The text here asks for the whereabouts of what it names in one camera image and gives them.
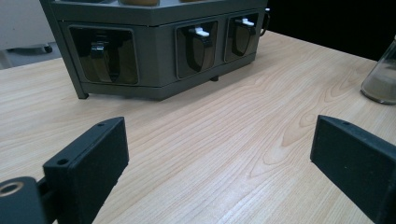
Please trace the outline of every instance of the glass beaker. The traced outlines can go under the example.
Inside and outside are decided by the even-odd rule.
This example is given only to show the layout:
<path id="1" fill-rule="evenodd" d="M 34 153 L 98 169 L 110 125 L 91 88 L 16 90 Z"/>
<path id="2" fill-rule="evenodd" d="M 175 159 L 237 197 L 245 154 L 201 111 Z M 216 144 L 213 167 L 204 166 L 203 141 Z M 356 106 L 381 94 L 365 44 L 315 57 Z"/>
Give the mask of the glass beaker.
<path id="1" fill-rule="evenodd" d="M 361 92 L 381 104 L 396 105 L 396 36 L 361 84 Z"/>

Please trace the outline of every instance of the light wood grain surface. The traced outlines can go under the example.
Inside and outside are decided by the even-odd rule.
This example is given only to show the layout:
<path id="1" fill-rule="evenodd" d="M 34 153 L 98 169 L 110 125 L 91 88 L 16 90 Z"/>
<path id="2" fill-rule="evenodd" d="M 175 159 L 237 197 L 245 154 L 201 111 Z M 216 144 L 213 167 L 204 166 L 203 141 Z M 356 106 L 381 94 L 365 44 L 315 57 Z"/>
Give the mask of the light wood grain surface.
<path id="1" fill-rule="evenodd" d="M 162 102 L 79 100 L 62 59 L 0 71 L 0 181 L 124 116 L 130 164 L 95 223 L 372 223 L 309 160 L 318 114 L 396 144 L 374 61 L 268 32 L 252 64 Z"/>

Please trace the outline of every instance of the black background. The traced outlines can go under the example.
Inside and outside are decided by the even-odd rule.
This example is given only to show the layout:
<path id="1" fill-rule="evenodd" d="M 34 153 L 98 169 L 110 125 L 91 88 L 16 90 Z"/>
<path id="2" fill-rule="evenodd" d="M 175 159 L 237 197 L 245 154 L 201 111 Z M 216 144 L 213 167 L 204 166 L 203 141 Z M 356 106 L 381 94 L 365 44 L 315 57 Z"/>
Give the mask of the black background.
<path id="1" fill-rule="evenodd" d="M 378 61 L 396 35 L 396 0 L 269 0 L 269 30 Z"/>

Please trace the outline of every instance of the dark gray machine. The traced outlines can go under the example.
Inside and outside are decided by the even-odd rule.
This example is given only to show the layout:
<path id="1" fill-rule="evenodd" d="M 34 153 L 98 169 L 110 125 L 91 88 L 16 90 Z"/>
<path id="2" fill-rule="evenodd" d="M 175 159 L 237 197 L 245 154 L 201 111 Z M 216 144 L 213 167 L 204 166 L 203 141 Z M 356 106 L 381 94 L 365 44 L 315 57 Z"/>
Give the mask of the dark gray machine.
<path id="1" fill-rule="evenodd" d="M 161 100 L 217 80 L 254 61 L 268 22 L 267 0 L 40 2 L 80 99 Z"/>

